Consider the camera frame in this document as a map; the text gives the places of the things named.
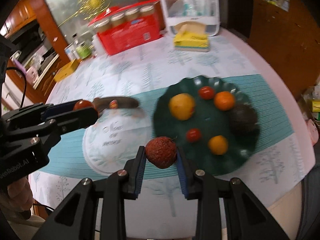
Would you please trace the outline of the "person left hand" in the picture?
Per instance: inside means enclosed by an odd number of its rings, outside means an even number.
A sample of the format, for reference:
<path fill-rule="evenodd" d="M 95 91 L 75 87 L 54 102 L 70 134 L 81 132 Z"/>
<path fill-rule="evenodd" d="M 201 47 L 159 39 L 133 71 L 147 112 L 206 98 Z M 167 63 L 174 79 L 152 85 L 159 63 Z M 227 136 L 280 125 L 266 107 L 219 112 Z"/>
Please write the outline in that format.
<path fill-rule="evenodd" d="M 13 182 L 7 187 L 9 207 L 13 211 L 30 211 L 33 205 L 33 193 L 26 177 Z"/>

